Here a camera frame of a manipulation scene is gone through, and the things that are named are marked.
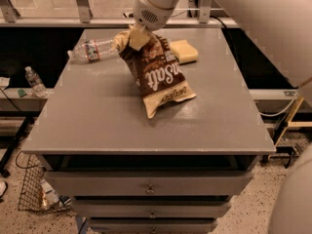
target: drawer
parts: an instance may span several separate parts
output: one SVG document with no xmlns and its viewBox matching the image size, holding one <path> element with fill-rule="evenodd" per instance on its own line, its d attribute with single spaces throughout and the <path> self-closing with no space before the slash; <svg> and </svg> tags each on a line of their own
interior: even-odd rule
<svg viewBox="0 0 312 234">
<path fill-rule="evenodd" d="M 238 195 L 250 172 L 47 172 L 45 179 L 68 196 Z"/>
<path fill-rule="evenodd" d="M 218 218 L 230 209 L 229 202 L 204 200 L 73 200 L 71 207 L 86 217 Z"/>
<path fill-rule="evenodd" d="M 106 233 L 181 233 L 207 234 L 213 231 L 217 222 L 208 219 L 91 219 L 89 226 L 96 232 Z"/>
</svg>

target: gray tabletop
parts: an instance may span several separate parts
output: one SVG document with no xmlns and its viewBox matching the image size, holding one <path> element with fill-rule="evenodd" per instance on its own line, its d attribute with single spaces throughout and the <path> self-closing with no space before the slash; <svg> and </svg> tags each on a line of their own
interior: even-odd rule
<svg viewBox="0 0 312 234">
<path fill-rule="evenodd" d="M 87 29 L 82 38 L 119 29 Z M 162 29 L 187 39 L 197 62 L 181 67 L 197 97 L 147 119 L 137 85 L 120 59 L 68 63 L 23 151 L 35 154 L 260 155 L 275 150 L 219 29 Z"/>
</svg>

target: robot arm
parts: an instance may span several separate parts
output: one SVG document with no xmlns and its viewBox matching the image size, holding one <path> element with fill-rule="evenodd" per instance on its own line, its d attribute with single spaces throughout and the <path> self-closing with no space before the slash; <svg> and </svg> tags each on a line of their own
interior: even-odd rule
<svg viewBox="0 0 312 234">
<path fill-rule="evenodd" d="M 136 0 L 134 17 L 163 27 L 178 0 Z M 312 104 L 312 0 L 215 0 Z"/>
</svg>

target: brown snack bag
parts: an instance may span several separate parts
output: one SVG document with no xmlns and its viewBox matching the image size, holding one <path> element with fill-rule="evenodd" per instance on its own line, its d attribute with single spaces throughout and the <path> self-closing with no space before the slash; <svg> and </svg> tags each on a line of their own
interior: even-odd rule
<svg viewBox="0 0 312 234">
<path fill-rule="evenodd" d="M 185 80 L 167 39 L 153 33 L 149 36 L 150 40 L 139 51 L 128 44 L 119 55 L 130 68 L 150 119 L 158 106 L 196 95 Z"/>
</svg>

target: table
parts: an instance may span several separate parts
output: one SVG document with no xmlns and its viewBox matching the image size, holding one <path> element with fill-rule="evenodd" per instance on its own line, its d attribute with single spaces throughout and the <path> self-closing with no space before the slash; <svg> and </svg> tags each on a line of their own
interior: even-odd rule
<svg viewBox="0 0 312 234">
<path fill-rule="evenodd" d="M 120 30 L 87 29 L 81 39 Z M 199 51 L 181 66 L 194 99 L 166 104 L 149 120 L 120 58 L 68 63 L 22 148 L 95 231 L 210 232 L 258 157 L 275 151 L 220 29 L 156 33 Z"/>
</svg>

